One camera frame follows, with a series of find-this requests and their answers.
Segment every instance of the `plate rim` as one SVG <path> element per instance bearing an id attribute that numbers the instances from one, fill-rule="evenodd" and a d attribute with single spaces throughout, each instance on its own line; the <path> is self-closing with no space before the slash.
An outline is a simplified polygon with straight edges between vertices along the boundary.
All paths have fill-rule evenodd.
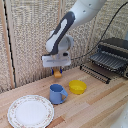
<path id="1" fill-rule="evenodd" d="M 40 96 L 40 95 L 26 95 L 26 96 L 22 96 L 22 97 L 18 98 L 17 100 L 15 100 L 15 101 L 10 105 L 10 107 L 9 107 L 9 109 L 8 109 L 8 113 L 7 113 L 8 122 L 9 122 L 14 128 L 17 128 L 17 127 L 14 126 L 14 124 L 10 121 L 9 112 L 10 112 L 10 109 L 12 108 L 12 106 L 13 106 L 14 103 L 16 103 L 16 102 L 17 102 L 18 100 L 20 100 L 21 98 L 27 97 L 27 96 L 28 96 L 28 97 L 29 97 L 29 96 L 30 96 L 30 97 L 38 96 L 38 97 L 44 98 L 45 100 L 47 100 L 47 101 L 51 104 L 52 111 L 53 111 L 51 120 L 50 120 L 49 123 L 47 123 L 44 127 L 42 126 L 41 128 L 47 127 L 47 126 L 52 122 L 52 120 L 53 120 L 53 117 L 54 117 L 54 107 L 53 107 L 52 103 L 51 103 L 47 98 L 45 98 L 45 97 L 43 97 L 43 96 Z"/>

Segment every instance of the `wooden table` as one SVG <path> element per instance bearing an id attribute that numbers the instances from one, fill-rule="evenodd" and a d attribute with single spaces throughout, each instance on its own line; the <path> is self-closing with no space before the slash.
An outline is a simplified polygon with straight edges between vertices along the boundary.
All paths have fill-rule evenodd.
<path id="1" fill-rule="evenodd" d="M 82 80 L 86 91 L 75 95 L 69 91 L 71 80 Z M 53 76 L 13 89 L 0 95 L 0 128 L 12 128 L 7 120 L 10 105 L 25 95 L 40 95 L 49 99 L 51 84 L 61 84 L 69 96 L 65 103 L 54 105 L 55 116 L 47 128 L 109 128 L 128 101 L 128 80 L 116 78 L 105 84 L 74 68 L 63 72 L 61 79 Z"/>

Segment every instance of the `white plate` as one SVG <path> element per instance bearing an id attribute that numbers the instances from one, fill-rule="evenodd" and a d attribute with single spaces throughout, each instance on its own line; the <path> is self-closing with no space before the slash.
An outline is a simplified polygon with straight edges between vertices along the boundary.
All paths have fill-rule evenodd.
<path id="1" fill-rule="evenodd" d="M 54 108 L 44 97 L 27 95 L 12 103 L 7 116 L 14 128 L 45 128 L 53 119 Z"/>

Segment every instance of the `cable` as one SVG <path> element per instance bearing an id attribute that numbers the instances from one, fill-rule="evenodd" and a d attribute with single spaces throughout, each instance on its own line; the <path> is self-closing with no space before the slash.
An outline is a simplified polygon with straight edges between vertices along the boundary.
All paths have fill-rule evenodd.
<path id="1" fill-rule="evenodd" d="M 114 20 L 114 18 L 116 17 L 116 15 L 118 14 L 118 12 L 119 12 L 126 4 L 128 4 L 128 2 L 124 3 L 124 4 L 117 10 L 117 12 L 116 12 L 115 15 L 112 17 L 110 23 L 108 24 L 106 30 L 104 31 L 103 35 L 101 36 L 101 38 L 100 38 L 100 40 L 97 42 L 97 44 L 96 44 L 88 53 L 86 53 L 85 55 L 82 55 L 82 56 L 77 57 L 77 58 L 73 58 L 73 59 L 71 59 L 71 60 L 75 60 L 75 59 L 78 59 L 78 58 L 81 58 L 81 57 L 84 57 L 84 56 L 88 55 L 90 52 L 92 52 L 92 51 L 98 46 L 98 44 L 101 42 L 102 38 L 103 38 L 104 35 L 106 34 L 106 31 L 107 31 L 108 28 L 110 27 L 110 25 L 111 25 L 112 21 Z"/>

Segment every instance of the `blue mug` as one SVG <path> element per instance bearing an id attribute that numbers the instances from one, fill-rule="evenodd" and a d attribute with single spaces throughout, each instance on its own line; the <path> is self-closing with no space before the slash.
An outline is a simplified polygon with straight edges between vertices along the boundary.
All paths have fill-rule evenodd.
<path id="1" fill-rule="evenodd" d="M 50 86 L 50 101 L 52 104 L 61 104 L 63 103 L 68 96 L 68 93 L 65 89 L 59 84 L 53 84 Z"/>

